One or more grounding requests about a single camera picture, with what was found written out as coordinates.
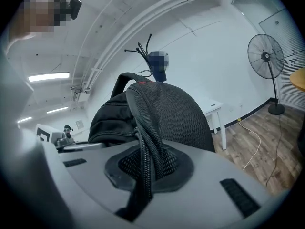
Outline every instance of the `wooden floor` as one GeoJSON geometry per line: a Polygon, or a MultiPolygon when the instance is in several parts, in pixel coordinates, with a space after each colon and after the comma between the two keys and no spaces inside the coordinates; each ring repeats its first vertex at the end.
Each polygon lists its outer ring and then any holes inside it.
{"type": "MultiPolygon", "coordinates": [[[[276,146],[280,137],[279,116],[268,113],[269,104],[255,114],[241,121],[241,124],[257,133],[261,140],[259,151],[245,168],[245,172],[266,185],[275,166],[276,146]]],[[[296,139],[301,129],[304,112],[285,106],[280,116],[282,137],[277,150],[276,169],[267,189],[278,194],[291,188],[301,172],[304,158],[299,152],[296,139]]],[[[238,123],[226,128],[227,149],[222,150],[220,132],[212,134],[216,152],[243,169],[259,145],[257,136],[238,123]]]]}

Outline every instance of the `white table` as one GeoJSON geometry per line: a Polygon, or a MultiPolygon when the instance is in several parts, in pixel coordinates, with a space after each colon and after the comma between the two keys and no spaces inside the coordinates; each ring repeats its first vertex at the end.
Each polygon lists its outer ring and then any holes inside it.
{"type": "Polygon", "coordinates": [[[212,116],[212,123],[215,134],[217,133],[216,119],[218,118],[220,124],[221,141],[223,143],[223,150],[226,150],[227,142],[225,136],[224,121],[221,112],[221,107],[223,106],[223,104],[206,97],[197,97],[196,99],[194,98],[194,100],[197,102],[206,117],[209,115],[212,116]]]}

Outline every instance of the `white cable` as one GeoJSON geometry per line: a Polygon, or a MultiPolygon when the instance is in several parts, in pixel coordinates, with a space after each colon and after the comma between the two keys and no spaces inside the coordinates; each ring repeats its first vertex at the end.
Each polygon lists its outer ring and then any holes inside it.
{"type": "Polygon", "coordinates": [[[243,128],[247,129],[248,131],[254,133],[255,135],[257,135],[258,139],[259,139],[259,145],[258,145],[258,148],[257,148],[257,151],[253,154],[253,156],[250,158],[249,162],[245,165],[245,167],[243,168],[243,170],[247,167],[247,165],[250,163],[250,161],[252,160],[252,158],[256,155],[256,153],[258,152],[258,149],[262,143],[262,140],[261,138],[259,137],[259,135],[253,131],[251,131],[250,129],[248,129],[247,127],[244,127],[242,124],[240,124],[243,128]]]}

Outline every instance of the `black baseboard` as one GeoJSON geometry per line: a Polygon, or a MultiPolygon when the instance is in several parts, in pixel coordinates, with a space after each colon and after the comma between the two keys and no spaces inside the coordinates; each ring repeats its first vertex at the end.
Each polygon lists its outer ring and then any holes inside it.
{"type": "MultiPolygon", "coordinates": [[[[261,104],[260,106],[258,106],[256,109],[252,110],[251,112],[247,113],[246,115],[240,117],[241,120],[244,120],[245,118],[248,118],[249,116],[253,115],[255,112],[257,112],[258,110],[260,110],[261,108],[263,108],[267,103],[269,102],[273,102],[275,103],[275,98],[274,97],[271,97],[269,98],[266,102],[264,102],[263,104],[261,104]]],[[[224,127],[227,128],[229,126],[232,126],[234,124],[236,124],[238,121],[237,119],[228,123],[228,124],[225,124],[224,127]]]]}

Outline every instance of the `fan base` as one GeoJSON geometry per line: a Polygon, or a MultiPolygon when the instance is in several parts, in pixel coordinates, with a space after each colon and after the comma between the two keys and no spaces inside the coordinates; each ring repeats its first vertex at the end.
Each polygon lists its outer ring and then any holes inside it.
{"type": "Polygon", "coordinates": [[[268,108],[268,112],[272,115],[281,115],[285,112],[285,107],[281,104],[272,104],[268,108]]]}

